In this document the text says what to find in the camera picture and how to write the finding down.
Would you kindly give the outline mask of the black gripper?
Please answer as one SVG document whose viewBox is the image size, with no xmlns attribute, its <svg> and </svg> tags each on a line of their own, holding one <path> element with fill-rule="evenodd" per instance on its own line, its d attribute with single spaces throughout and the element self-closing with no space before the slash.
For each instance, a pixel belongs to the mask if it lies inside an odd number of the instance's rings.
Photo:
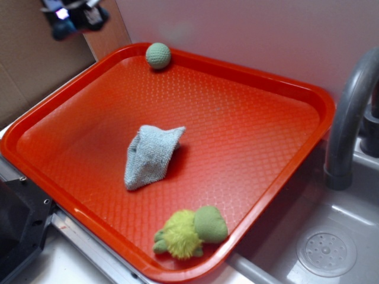
<svg viewBox="0 0 379 284">
<path fill-rule="evenodd" d="M 46 16 L 49 24 L 59 20 L 69 19 L 80 31 L 99 31 L 109 20 L 110 15 L 100 3 L 101 1 L 41 1 L 41 12 Z"/>
</svg>

